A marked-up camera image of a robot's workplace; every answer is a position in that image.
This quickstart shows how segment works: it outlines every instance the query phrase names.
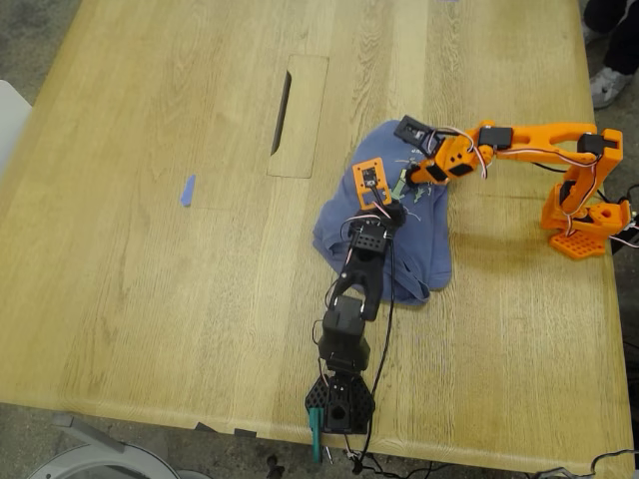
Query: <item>wooden table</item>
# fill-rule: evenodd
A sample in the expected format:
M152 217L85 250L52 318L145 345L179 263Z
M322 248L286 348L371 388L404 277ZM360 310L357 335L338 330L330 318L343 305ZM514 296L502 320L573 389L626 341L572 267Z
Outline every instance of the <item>wooden table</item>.
M0 186L0 400L310 442L312 227L403 114L592 121L576 2L86 0ZM631 446L611 259L546 244L554 181L498 162L451 186L453 279L397 310L372 451L585 473Z

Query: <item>floor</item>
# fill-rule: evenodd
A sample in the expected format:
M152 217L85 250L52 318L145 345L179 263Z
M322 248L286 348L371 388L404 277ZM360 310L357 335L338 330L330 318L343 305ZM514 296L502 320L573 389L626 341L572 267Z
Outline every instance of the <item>floor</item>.
M56 51L73 19L79 0L0 0L0 79L11 83L31 104L51 67ZM600 68L605 40L588 48L591 73ZM624 132L626 161L609 176L606 195L617 199L639 183L639 80L606 110L596 112L600 127ZM619 309L628 360L639 360L639 252L624 248L614 256ZM39 464L75 444L50 426L51 413L0 404L0 479L28 477ZM104 418L85 418L114 438L136 443L168 458L177 469L192 469L213 478L267 477L267 458L276 454L287 469L285 477L351 477L342 451L332 452L334 465L310 461L307 446L209 432L150 426ZM405 475L425 467L424 461L389 456L378 459L385 470ZM364 477L372 477L366 472ZM434 479L524 477L520 473L451 466L433 473Z

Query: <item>electrical wire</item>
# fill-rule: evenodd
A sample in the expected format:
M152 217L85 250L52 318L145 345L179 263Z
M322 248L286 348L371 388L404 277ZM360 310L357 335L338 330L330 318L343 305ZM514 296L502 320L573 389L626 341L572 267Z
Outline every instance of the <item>electrical wire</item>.
M321 370L321 360L319 357L318 357L318 368L319 368L319 377L321 377L321 380L323 381L323 383L326 385L326 387L328 387L328 381L326 379L326 376Z
M543 168L544 170L548 170L549 172L554 172L554 173L566 173L567 171L567 170L558 170L556 168L546 167L545 165L541 165L540 163L533 163L532 165L534 165L535 167ZM603 200L604 202L612 203L610 200L606 198L606 196L603 193L601 193L601 190L597 190L597 195L599 195L599 198L601 198L601 200Z
M545 165L541 165L540 163L533 163L533 165L535 167L539 167L539 168L543 168L544 170L548 170L549 172L554 172L554 173L566 173L567 172L567 170L559 170L557 168L546 167Z
M377 391L377 385L379 384L379 379L381 378L381 371L383 370L383 366L386 362L386 355L388 353L388 345L390 343L390 331L392 330L392 312L395 306L395 252L394 252L394 244L392 239L390 240L390 307L388 309L388 326L386 327L386 339L384 341L383 351L381 352L381 359L379 360L379 366L377 367L377 374L375 375L375 379L372 383L372 390L370 391L370 396L373 401L375 398L375 392ZM373 411L370 412L370 421L368 423L368 432L366 433L366 440L363 444L363 449L359 454L358 458L353 458L355 462L359 463L360 467L366 467L362 465L363 458L366 457L366 452L368 451L368 444L370 444L370 435L372 434L372 414Z
M630 200L630 192L632 192L635 188L639 188L639 183L636 185L633 185L626 191L626 198L628 199L628 202L630 203L632 203L632 201Z
M632 242L628 242L625 239L621 239L618 237L609 237L611 240L615 240L615 241L619 241L619 242L623 242L626 246L630 246L630 247L639 247L639 244L633 244Z
M313 340L315 346L318 345L318 341L316 340L316 324L318 324L319 322L321 322L321 319L316 319L315 321L313 321L313 328L311 329L311 339Z
M566 230L566 236L567 237L570 237L572 235L572 216L574 214L576 214L579 210L581 210L583 205L590 198L590 195L592 195L593 190L595 190L597 188L597 174L596 174L595 169L596 169L598 161L599 161L599 159L597 159L595 164L592 167L590 167L590 172L592 173L592 185L590 186L590 189L588 190L588 192L586 192L586 194L581 199L581 202L579 202L579 205L577 206L577 208L575 208L570 213L567 213L564 210L561 211L562 213L564 213L564 215L566 216L566 219L568 221L568 229Z
M366 220L366 219L377 220L378 222L381 222L381 218L378 215L360 215L358 217L347 218L341 224L341 227L339 227L339 237L341 238L341 240L345 241L345 239L343 238L343 226L345 224L350 223L350 222L354 222L355 220Z
M335 284L337 283L337 280L339 279L339 277L337 277L335 279L335 281L333 281L330 286L328 287L328 289L326 290L325 295L323 296L323 303L326 306L326 309L328 309L328 294L330 293L330 291L332 290L332 287L335 286Z
M639 350L639 346L636 344L633 344L632 342L628 342L628 341L623 341L624 345L626 346L630 346L630 347L634 347L635 349Z
M575 167L580 167L580 168L592 167L593 165L597 164L600 158L600 157L595 157L595 159L590 163L579 163L579 162L575 162L571 158L566 157L565 155L562 155L559 152L553 152L551 150L543 150L541 148L518 148L516 150L499 150L499 155L517 155L519 153L545 153L547 155L556 155L557 157L561 158L564 162L569 163L570 165L574 165Z
M377 188L371 188L370 189L373 193L373 195L375 196L375 199L377 200L377 202L372 202L375 207L381 211L381 213L387 217L390 220L390 215L388 214L388 212L381 207L381 205L383 205L383 200L381 199L381 196L379 195L379 192L377 191Z
M548 469L547 471L540 471L534 475L534 477L543 479L546 477L553 477L557 474L562 474L564 477L568 477L570 479L579 479L579 478L592 478L596 474L597 462L606 457L615 457L620 456L621 454L638 454L638 449L621 449L619 451L614 452L606 452L603 454L599 454L596 456L592 462L590 463L590 474L574 474L567 470L565 467L556 467L554 469Z
M446 130L450 131L450 132L454 132L457 135L461 135L462 137L464 137L466 140L468 140L470 142L470 146L468 147L468 152L475 152L475 155L477 156L477 159L479 160L479 162L481 163L481 177L486 179L488 178L488 170L486 169L486 162L484 161L483 157L481 156L481 153L479 152L479 150L477 150L477 147L475 146L475 141L472 139L472 137L470 135L468 135L466 132L463 132L455 127L441 127L438 128L437 131L440 133L445 132Z

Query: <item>black bracket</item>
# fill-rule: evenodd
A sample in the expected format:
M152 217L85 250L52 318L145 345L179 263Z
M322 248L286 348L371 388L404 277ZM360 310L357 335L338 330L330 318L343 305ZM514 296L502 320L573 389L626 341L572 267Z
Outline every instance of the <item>black bracket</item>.
M431 128L424 123L420 123L415 118L405 115L397 128L395 128L394 135L404 140L409 145L413 145L420 150L427 158L433 158L439 151L439 147L443 143L443 137L441 135L431 134L434 128Z
M319 377L307 394L305 407L324 410L321 432L330 434L366 434L375 409L361 376L344 373Z

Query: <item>black cable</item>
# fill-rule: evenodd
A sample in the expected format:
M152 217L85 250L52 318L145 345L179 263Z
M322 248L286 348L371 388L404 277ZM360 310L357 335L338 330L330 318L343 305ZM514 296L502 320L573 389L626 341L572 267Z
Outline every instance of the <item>black cable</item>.
M543 168L544 170L548 170L549 172L554 172L554 173L566 173L567 171L567 170L559 170L556 168L546 167L545 165L541 165L540 163L533 163L533 165L535 167ZM599 195L599 198L601 198L604 202L612 203L610 200L606 198L606 196L603 193L601 193L601 190L597 190L597 195Z
M370 391L370 396L373 401L375 398L375 392L377 391L377 385L379 384L379 379L381 378L381 370L383 369L383 365L386 362L386 354L388 353L388 344L390 342L390 331L392 329L392 311L395 306L395 249L392 239L390 240L390 308L388 310L388 326L386 327L386 340L384 342L383 351L381 353L381 359L379 360L379 367L377 368L377 374L375 375L375 380L372 383L372 390ZM363 458L366 457L366 452L368 451L368 444L370 443L370 435L372 434L372 414L373 411L370 412L370 421L368 423L368 432L366 433L366 441L363 444L363 449L361 450L361 455L355 462L358 462L358 465L362 466Z
M377 191L377 187L373 187L370 189L372 191L372 193L375 196L375 199L377 200L377 203L379 204L379 206L382 208L383 207L383 200L381 199L381 196L379 195L379 192Z
M604 202L612 203L610 200L606 198L606 196L603 193L601 193L601 190L597 190L597 195L599 195L599 198L601 198Z
M614 452L605 452L603 454L599 454L595 457L590 463L590 474L574 474L567 470L565 467L555 467L554 469L548 469L547 471L537 472L534 477L536 478L546 478L546 477L554 477L557 474L563 474L565 477L570 479L579 479L579 478L592 478L596 474L596 466L597 462L605 457L615 457L620 456L621 454L639 454L639 450L637 449L621 449L619 451Z
M603 459L604 457L615 457L615 456L620 456L621 454L637 454L637 453L639 453L639 450L637 449L621 449L620 451L605 452L603 454L599 454L597 457L595 457L592 460L592 463L590 464L590 472L592 473L593 476L595 475L595 467L597 466L597 462L599 462L599 460Z
M319 343L316 341L316 324L319 322L321 322L321 319L316 319L315 321L313 321L313 328L311 329L311 340L313 341L315 346L319 345Z
M544 170L548 170L549 172L554 172L554 173L566 173L567 170L559 170L556 168L550 168L550 167L546 167L545 165L541 165L540 163L533 163L533 165L535 167L539 167L539 168L543 168Z
M639 188L639 183L633 185L628 190L626 190L626 198L628 199L628 202L630 203L632 203L632 201L630 200L630 192L632 192L635 188Z
M323 296L323 303L326 306L326 309L328 309L328 294L330 293L330 290L332 289L333 286L335 286L335 283L337 282L337 280L339 279L339 277L337 277L335 279L335 281L333 281L330 286L328 287L328 289L326 290L326 294Z
M635 349L639 349L639 346L638 346L638 345L636 345L636 344L633 344L632 342L623 341L623 343L624 343L626 346L630 346L630 347L634 347Z

